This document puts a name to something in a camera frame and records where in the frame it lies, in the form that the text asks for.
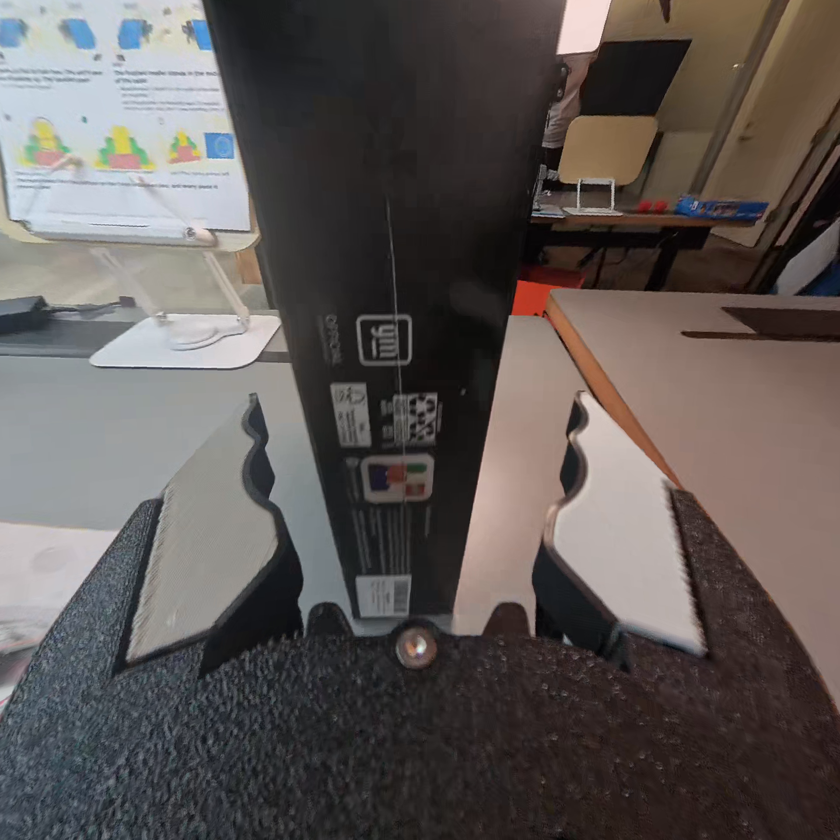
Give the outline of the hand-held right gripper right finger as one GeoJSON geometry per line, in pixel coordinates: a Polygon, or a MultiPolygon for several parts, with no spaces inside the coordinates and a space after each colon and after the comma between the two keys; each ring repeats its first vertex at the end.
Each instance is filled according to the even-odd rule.
{"type": "Polygon", "coordinates": [[[577,392],[532,568],[537,635],[627,669],[635,635],[704,658],[708,644],[675,483],[588,392],[577,392]]]}

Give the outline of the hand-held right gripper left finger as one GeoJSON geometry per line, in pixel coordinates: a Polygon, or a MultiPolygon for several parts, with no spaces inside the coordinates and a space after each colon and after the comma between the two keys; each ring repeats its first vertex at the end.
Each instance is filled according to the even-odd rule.
{"type": "Polygon", "coordinates": [[[303,572],[270,498],[269,438],[249,394],[165,485],[134,587],[126,669],[200,644],[204,676],[303,634],[303,572]]]}

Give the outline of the black toy car box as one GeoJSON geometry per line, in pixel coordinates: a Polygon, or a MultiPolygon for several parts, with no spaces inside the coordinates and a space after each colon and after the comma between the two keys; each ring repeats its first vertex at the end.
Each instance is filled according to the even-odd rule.
{"type": "Polygon", "coordinates": [[[350,614],[450,616],[564,2],[205,8],[350,614]]]}

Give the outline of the white tablet stand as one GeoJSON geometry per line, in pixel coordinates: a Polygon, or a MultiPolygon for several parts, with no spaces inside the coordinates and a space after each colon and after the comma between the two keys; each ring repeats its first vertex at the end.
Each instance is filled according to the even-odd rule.
{"type": "Polygon", "coordinates": [[[280,329],[276,314],[254,314],[246,307],[212,249],[203,251],[203,261],[231,313],[165,311],[109,248],[91,252],[131,290],[146,315],[91,355],[96,368],[239,370],[256,362],[280,329]]]}
{"type": "Polygon", "coordinates": [[[562,206],[561,209],[565,216],[572,217],[621,217],[624,215],[622,211],[616,208],[616,179],[612,177],[585,177],[577,179],[574,204],[562,206]],[[608,203],[597,205],[585,204],[583,197],[584,187],[606,190],[608,192],[608,203]]]}

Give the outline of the black power adapter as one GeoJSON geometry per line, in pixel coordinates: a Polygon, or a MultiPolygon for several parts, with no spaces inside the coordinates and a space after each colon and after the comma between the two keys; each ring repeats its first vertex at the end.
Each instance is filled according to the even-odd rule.
{"type": "Polygon", "coordinates": [[[1,300],[1,336],[42,329],[51,318],[50,308],[42,296],[16,297],[1,300]]]}

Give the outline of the wooden table with black legs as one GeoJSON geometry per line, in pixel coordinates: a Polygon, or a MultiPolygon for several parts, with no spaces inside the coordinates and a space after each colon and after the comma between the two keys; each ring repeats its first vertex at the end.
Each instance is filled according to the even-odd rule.
{"type": "Polygon", "coordinates": [[[529,236],[542,247],[651,249],[658,253],[644,286],[645,291],[665,288],[670,271],[682,251],[701,250],[715,227],[749,229],[764,220],[766,210],[746,217],[697,217],[673,213],[620,213],[574,215],[548,206],[532,212],[529,236]]]}

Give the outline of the white blue bag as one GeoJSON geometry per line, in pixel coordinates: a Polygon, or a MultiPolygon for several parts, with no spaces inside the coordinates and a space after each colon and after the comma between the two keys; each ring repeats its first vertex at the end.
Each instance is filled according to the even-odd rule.
{"type": "Polygon", "coordinates": [[[792,297],[802,292],[835,261],[838,254],[839,218],[784,265],[774,283],[774,293],[792,297]]]}

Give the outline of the blue snack packet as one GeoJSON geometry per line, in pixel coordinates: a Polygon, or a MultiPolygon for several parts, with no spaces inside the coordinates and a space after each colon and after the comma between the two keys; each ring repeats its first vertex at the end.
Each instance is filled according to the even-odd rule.
{"type": "Polygon", "coordinates": [[[729,199],[704,199],[683,195],[676,203],[674,213],[721,222],[744,222],[754,224],[767,213],[769,203],[729,199]]]}

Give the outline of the tablet showing building instructions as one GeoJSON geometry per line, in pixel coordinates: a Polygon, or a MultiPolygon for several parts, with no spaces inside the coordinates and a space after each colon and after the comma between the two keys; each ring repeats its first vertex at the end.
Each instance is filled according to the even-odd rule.
{"type": "Polygon", "coordinates": [[[255,230],[204,2],[1,3],[5,213],[43,239],[255,230]]]}

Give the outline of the black panel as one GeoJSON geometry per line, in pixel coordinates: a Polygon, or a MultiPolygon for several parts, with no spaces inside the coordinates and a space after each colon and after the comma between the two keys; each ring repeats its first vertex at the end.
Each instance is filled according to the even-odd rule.
{"type": "Polygon", "coordinates": [[[581,87],[582,117],[655,117],[691,39],[604,43],[581,87]]]}

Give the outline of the pale door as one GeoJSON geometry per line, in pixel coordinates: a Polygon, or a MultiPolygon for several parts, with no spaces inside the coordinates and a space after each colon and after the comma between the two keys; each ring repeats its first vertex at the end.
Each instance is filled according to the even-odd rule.
{"type": "Polygon", "coordinates": [[[839,2],[788,2],[701,196],[767,203],[751,227],[712,233],[746,248],[777,217],[839,97],[839,2]]]}

